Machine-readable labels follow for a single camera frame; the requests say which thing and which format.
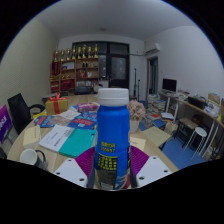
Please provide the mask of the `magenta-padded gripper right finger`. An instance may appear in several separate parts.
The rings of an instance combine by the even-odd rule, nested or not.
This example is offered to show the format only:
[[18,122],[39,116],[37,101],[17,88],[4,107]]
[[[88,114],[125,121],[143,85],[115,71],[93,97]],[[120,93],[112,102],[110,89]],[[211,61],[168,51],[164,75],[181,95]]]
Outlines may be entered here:
[[146,186],[172,171],[158,156],[148,156],[135,146],[131,147],[130,182],[132,188]]

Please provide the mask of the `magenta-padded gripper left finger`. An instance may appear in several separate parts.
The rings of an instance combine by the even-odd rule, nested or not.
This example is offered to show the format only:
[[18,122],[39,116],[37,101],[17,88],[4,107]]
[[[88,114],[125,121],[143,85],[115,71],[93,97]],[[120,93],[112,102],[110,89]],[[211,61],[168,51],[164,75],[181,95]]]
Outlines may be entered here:
[[68,158],[54,175],[81,187],[92,189],[95,183],[94,155],[95,148],[91,147],[75,159]]

